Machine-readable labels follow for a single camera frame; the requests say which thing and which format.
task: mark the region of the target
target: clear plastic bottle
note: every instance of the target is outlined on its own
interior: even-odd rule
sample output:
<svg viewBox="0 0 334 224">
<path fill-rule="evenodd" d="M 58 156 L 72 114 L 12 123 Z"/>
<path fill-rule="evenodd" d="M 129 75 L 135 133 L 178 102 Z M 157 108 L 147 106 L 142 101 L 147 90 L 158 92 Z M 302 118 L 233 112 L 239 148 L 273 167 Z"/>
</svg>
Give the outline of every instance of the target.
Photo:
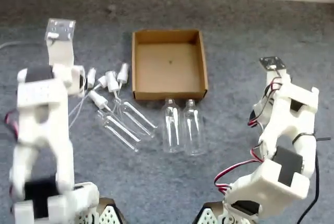
<svg viewBox="0 0 334 224">
<path fill-rule="evenodd" d="M 114 102 L 117 107 L 117 113 L 126 126 L 143 139 L 152 139 L 155 137 L 158 127 L 139 112 L 130 102 L 122 100 L 119 97 L 115 98 Z"/>
<path fill-rule="evenodd" d="M 180 152 L 184 150 L 181 132 L 180 108 L 173 99 L 166 99 L 162 107 L 162 145 L 164 152 Z"/>
<path fill-rule="evenodd" d="M 194 100 L 187 100 L 183 119 L 186 154 L 195 156 L 206 153 L 207 143 L 204 137 L 203 118 L 198 112 Z"/>
<path fill-rule="evenodd" d="M 121 144 L 133 152 L 138 152 L 140 138 L 133 133 L 114 113 L 97 112 L 97 121 L 109 135 L 117 138 Z"/>
</svg>

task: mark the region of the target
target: open cardboard tray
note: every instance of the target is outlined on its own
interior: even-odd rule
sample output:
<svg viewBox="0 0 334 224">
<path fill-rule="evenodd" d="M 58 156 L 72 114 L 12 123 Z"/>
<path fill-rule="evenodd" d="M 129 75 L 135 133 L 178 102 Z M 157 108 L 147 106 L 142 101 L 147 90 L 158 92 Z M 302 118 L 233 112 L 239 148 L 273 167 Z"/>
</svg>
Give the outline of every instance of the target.
<svg viewBox="0 0 334 224">
<path fill-rule="evenodd" d="M 132 75 L 137 100 L 202 99 L 208 91 L 208 79 L 201 32 L 134 32 Z"/>
</svg>

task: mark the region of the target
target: white cable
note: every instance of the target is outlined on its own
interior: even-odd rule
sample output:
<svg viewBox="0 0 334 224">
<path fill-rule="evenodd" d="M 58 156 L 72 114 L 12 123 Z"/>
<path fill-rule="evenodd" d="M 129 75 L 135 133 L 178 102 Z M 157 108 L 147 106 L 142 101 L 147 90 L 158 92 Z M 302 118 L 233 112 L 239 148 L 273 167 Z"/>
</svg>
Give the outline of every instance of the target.
<svg viewBox="0 0 334 224">
<path fill-rule="evenodd" d="M 97 86 L 95 86 L 92 90 L 96 90 L 98 88 L 101 87 L 101 84 L 98 84 Z M 84 97 L 83 97 L 83 100 L 86 100 L 86 98 L 88 97 L 88 94 L 86 94 Z M 70 111 L 70 113 L 68 114 L 68 117 L 70 117 L 74 112 L 75 110 L 80 106 L 80 103 L 81 101 Z"/>
<path fill-rule="evenodd" d="M 39 45 L 41 42 L 32 42 L 32 41 L 9 41 L 0 45 L 0 49 L 12 45 Z"/>
<path fill-rule="evenodd" d="M 70 129 L 70 128 L 73 126 L 74 122 L 75 122 L 75 121 L 77 120 L 77 118 L 79 117 L 79 114 L 80 114 L 80 112 L 81 112 L 81 108 L 82 108 L 82 105 L 83 105 L 83 103 L 84 103 L 83 101 L 85 100 L 85 97 L 86 97 L 86 95 L 83 96 L 81 102 L 79 103 L 80 106 L 79 106 L 78 112 L 77 112 L 77 114 L 75 115 L 74 119 L 72 120 L 71 124 L 68 126 L 68 129 Z"/>
</svg>

